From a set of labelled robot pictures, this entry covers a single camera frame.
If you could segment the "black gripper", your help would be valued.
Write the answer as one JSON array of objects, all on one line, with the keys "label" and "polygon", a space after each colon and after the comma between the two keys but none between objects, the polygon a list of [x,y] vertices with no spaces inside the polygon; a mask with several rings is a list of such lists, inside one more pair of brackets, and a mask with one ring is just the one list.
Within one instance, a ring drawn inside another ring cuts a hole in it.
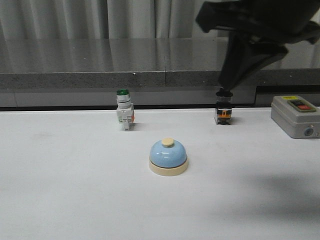
[{"label": "black gripper", "polygon": [[205,1],[196,23],[205,33],[229,32],[227,51],[218,78],[223,90],[232,90],[262,68],[282,60],[284,44],[320,39],[320,25],[312,17],[318,0]]}]

